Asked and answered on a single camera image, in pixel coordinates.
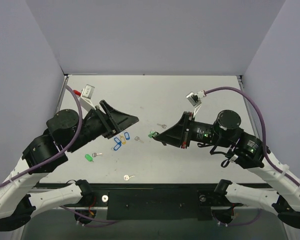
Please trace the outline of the green tag with key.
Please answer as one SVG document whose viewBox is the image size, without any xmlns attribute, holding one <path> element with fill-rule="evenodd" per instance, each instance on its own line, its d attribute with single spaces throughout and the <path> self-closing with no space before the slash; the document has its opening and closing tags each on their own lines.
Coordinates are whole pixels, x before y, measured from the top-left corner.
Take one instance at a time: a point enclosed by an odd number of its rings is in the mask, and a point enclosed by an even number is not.
<svg viewBox="0 0 300 240">
<path fill-rule="evenodd" d="M 148 134 L 149 138 L 154 138 L 157 135 L 156 131 L 150 131 L 150 133 Z"/>
</svg>

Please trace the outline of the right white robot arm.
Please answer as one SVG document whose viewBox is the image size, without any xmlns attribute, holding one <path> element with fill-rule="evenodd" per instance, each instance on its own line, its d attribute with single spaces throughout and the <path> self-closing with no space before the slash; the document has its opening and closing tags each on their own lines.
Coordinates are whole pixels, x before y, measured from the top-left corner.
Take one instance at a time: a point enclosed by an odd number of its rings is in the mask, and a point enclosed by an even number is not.
<svg viewBox="0 0 300 240">
<path fill-rule="evenodd" d="M 261 190 L 222 179 L 213 192 L 220 205 L 248 205 L 276 215 L 286 225 L 300 229 L 300 180 L 281 164 L 263 142 L 240 128 L 241 118 L 233 110 L 222 110 L 213 124 L 195 121 L 192 112 L 184 112 L 181 119 L 169 129 L 152 138 L 164 146 L 186 149 L 191 142 L 200 148 L 211 147 L 211 155 L 223 155 L 221 163 L 230 163 L 259 176 L 271 186 Z"/>
</svg>

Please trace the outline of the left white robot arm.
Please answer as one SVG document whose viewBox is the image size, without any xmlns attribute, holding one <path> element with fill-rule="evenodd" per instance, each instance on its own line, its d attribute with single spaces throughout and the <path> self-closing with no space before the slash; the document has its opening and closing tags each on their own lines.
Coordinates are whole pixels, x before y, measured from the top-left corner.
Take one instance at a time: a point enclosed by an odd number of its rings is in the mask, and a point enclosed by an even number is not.
<svg viewBox="0 0 300 240">
<path fill-rule="evenodd" d="M 96 138 L 114 137 L 136 124 L 139 118 L 120 112 L 105 100 L 81 117 L 72 109 L 57 112 L 47 129 L 23 151 L 17 165 L 0 187 L 0 232 L 14 231 L 42 212 L 64 205 L 91 206 L 95 194 L 90 184 L 79 179 L 66 187 L 30 193 L 30 190 L 73 153 Z"/>
</svg>

